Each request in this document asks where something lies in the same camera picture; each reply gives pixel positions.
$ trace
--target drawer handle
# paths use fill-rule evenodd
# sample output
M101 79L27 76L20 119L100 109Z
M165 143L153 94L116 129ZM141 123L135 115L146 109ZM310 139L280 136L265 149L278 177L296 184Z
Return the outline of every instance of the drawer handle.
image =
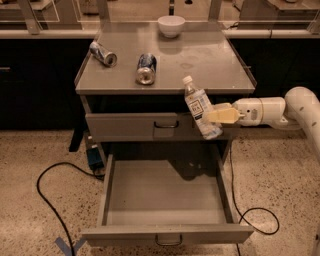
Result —
M174 243L160 243L158 239L158 235L156 235L155 241L156 241L156 244L160 246L178 246L182 244L182 235L180 234L180 241L174 242Z
M174 125L158 125L157 122L153 123L156 128L177 128L179 126L179 121L176 121Z
M11 68L10 67L0 67L0 72L10 72Z

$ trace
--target black cabinet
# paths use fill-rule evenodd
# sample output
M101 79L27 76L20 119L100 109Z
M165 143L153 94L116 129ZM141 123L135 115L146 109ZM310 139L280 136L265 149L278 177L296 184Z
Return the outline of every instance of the black cabinet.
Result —
M320 95L319 39L232 39L257 80L255 97L284 96L295 86Z
M0 129L72 129L74 79L92 39L0 40Z

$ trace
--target open drawer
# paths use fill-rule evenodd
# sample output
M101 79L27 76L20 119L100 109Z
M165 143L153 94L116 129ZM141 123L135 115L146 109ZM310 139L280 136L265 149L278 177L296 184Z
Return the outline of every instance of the open drawer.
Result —
M91 246L242 243L213 142L115 143Z

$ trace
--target soda can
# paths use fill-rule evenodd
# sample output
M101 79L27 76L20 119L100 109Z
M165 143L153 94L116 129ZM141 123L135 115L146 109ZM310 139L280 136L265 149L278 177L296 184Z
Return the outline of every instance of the soda can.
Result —
M153 84L156 79L157 59L151 53L140 56L136 79L140 84Z
M112 68L117 64L117 55L105 49L101 44L92 42L90 44L90 52L105 66Z

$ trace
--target black cable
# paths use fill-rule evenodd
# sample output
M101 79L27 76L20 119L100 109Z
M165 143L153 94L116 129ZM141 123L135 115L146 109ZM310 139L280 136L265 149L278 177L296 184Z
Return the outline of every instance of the black cable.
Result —
M69 162L60 162L60 163L56 163L56 164L53 164L51 166L49 166L47 169L45 169L41 174L40 176L38 177L38 180L37 180L37 191L38 191L38 194L41 196L41 198L49 205L49 207L51 208L51 210L55 213L55 215L57 216L57 218L59 219L67 237L68 237L68 242L69 242L69 245L70 245L70 249L71 249L71 254L72 256L75 256L75 252L74 252L74 247L73 247L73 243L72 243L72 239L71 239L71 236L70 236L70 233L68 231L68 228L66 226L66 224L64 223L64 221L62 220L61 216L59 215L58 211L53 207L53 205L49 202L49 200L42 194L41 190L40 190L40 181L41 181L41 178L43 177L44 174L46 174L46 172L48 172L50 169L56 167L56 166L59 166L59 165L71 165L72 167L78 169L80 172L88 175L88 176L91 176L91 177L95 177L96 179L103 179L104 175L96 175L95 173L94 174L91 174L91 173L88 173L84 170L82 170L80 167L72 164L72 163L69 163Z
M234 203L234 206L238 212L238 214L240 215L240 220L239 220L239 223L244 220L248 225L250 225L251 227L253 227L256 231L258 231L259 233L263 234L263 235L267 235L267 236L271 236L271 235L274 235L276 234L279 229L280 229L280 222L279 222L279 219L278 217L270 210L264 208L264 207L253 207L253 208L249 208L248 210L246 210L244 213L241 213L241 211L239 210L239 207L237 205L237 202L236 202L236 199L235 199L235 193L234 193L234 170L233 170L233 162L232 162L232 142L231 142L231 145L230 145L230 166L231 166L231 190L232 190L232 200L233 200L233 203ZM277 222L277 228L272 231L272 232L265 232L259 228L257 228L256 226L254 226L253 224L251 224L246 218L245 218L245 215L251 211L255 211L255 210L262 210L262 211L266 211L268 213L270 213L274 219L276 220ZM237 244L237 250L238 250L238 254L239 256L241 256L240 254L240 249L239 249L239 245Z

